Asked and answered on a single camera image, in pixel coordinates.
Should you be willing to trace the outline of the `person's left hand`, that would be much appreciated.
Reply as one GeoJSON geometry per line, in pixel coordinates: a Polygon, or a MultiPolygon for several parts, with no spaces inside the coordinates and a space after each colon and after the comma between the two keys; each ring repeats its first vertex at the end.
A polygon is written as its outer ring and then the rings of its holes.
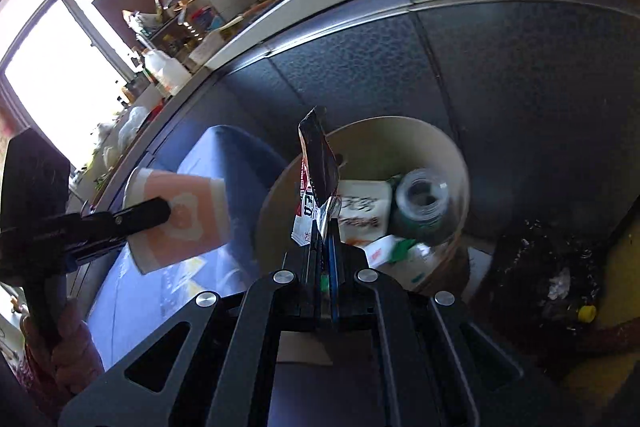
{"type": "Polygon", "coordinates": [[[44,345],[30,315],[21,321],[21,330],[32,375],[48,390],[56,389],[55,393],[65,400],[79,395],[104,374],[99,351],[75,299],[67,301],[58,319],[61,340],[54,348],[44,345]]]}

